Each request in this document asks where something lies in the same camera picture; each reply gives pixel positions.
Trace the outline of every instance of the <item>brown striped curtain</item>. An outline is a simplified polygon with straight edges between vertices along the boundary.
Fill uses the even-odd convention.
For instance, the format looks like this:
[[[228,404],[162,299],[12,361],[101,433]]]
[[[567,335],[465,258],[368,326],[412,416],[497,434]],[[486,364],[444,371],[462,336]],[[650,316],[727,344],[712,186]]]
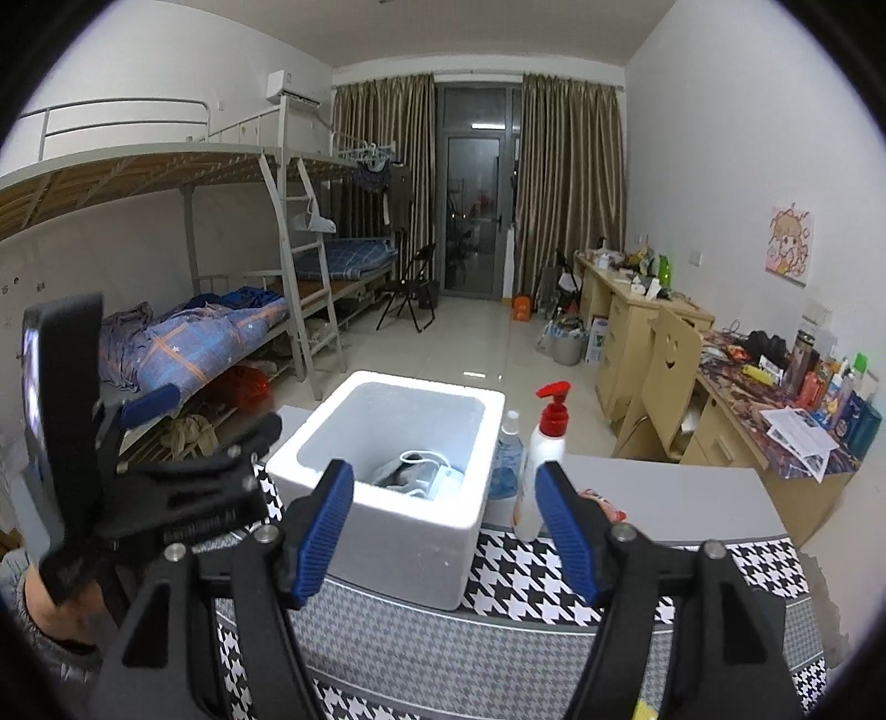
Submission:
[[[433,75],[409,75],[343,85],[336,90],[333,127],[371,143],[397,143],[398,159],[412,172],[409,230],[398,235],[399,270],[433,240],[436,184],[436,92]],[[344,182],[332,193],[332,217],[343,238],[389,234],[382,196]]]
[[[523,78],[515,286],[532,297],[556,250],[625,242],[621,116],[609,85]]]

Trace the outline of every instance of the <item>green bottle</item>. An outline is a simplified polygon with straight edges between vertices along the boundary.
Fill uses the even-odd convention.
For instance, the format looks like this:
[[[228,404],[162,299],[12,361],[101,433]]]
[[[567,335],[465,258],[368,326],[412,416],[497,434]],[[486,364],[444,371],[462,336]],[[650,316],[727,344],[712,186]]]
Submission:
[[[667,255],[658,256],[658,282],[662,287],[671,289],[671,262]]]

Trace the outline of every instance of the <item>bed ladder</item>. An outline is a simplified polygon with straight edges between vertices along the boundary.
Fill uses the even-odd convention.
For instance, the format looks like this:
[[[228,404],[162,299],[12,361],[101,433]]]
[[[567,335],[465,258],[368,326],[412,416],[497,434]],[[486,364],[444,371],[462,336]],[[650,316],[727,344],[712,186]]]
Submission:
[[[315,400],[323,399],[323,389],[317,382],[317,373],[314,367],[314,356],[323,348],[335,342],[336,355],[338,356],[338,371],[345,372],[347,364],[345,362],[345,353],[341,346],[341,335],[338,331],[338,318],[335,314],[335,305],[332,298],[332,285],[330,282],[329,266],[326,263],[326,246],[323,242],[323,234],[315,233],[315,241],[306,245],[292,247],[289,238],[288,214],[286,212],[287,204],[290,202],[305,202],[315,204],[316,196],[314,188],[311,186],[310,178],[307,176],[307,168],[305,162],[299,158],[299,175],[302,183],[305,185],[305,195],[289,197],[286,193],[286,167],[288,165],[288,151],[285,145],[285,110],[283,100],[281,99],[281,137],[279,141],[279,153],[281,157],[277,159],[277,179],[271,173],[268,164],[268,158],[262,153],[259,156],[259,166],[261,174],[268,188],[268,194],[271,196],[271,202],[274,204],[274,214],[277,221],[277,232],[280,239],[280,267],[283,271],[283,284],[286,299],[289,301],[289,338],[292,346],[292,361],[295,365],[296,377],[299,381],[305,379],[307,371],[307,379],[311,384],[311,390],[314,393]],[[315,293],[311,293],[308,297],[302,298],[299,294],[299,283],[295,275],[295,255],[304,253],[309,250],[316,250],[320,255],[320,274],[323,279],[323,287]],[[327,324],[327,335],[319,341],[311,344],[307,336],[307,328],[305,327],[304,310],[309,308],[317,301],[325,298],[326,310],[329,314],[329,323]]]

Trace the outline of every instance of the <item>chair backrest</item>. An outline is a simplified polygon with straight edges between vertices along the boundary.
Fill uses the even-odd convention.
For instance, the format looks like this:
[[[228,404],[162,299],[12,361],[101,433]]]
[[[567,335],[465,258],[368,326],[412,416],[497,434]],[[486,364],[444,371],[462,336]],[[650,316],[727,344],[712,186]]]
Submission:
[[[664,451],[670,452],[696,385],[702,336],[667,309],[658,313],[655,333],[641,398]]]
[[[437,243],[429,242],[424,247],[420,247],[416,254],[412,256],[412,260],[409,261],[409,265],[406,266],[403,270],[402,279],[408,280],[411,276],[412,269],[418,265],[418,270],[415,274],[416,279],[425,279],[424,273],[428,270],[428,265],[431,264],[431,260],[434,257],[434,250],[437,249]]]

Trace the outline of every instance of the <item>curtain rod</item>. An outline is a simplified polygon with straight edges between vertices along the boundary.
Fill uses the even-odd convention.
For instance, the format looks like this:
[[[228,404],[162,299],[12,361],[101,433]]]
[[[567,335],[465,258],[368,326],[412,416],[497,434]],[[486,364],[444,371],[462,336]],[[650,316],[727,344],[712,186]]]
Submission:
[[[544,75],[544,74],[549,74],[549,73],[528,73],[523,70],[492,70],[492,69],[477,70],[477,69],[471,69],[471,70],[432,70],[431,74],[434,75],[435,77],[437,75],[480,75],[480,74],[482,74],[482,75],[514,75],[514,76],[522,77],[523,75],[526,75],[526,74],[533,74],[533,75],[542,74],[542,75]],[[625,91],[624,85],[617,85],[614,82],[601,82],[598,80],[588,80],[585,77],[574,77],[572,75],[558,75],[557,77],[565,77],[570,80],[581,80],[583,82],[594,82],[597,85],[606,85],[608,87],[615,88],[616,90],[621,90],[622,92]]]

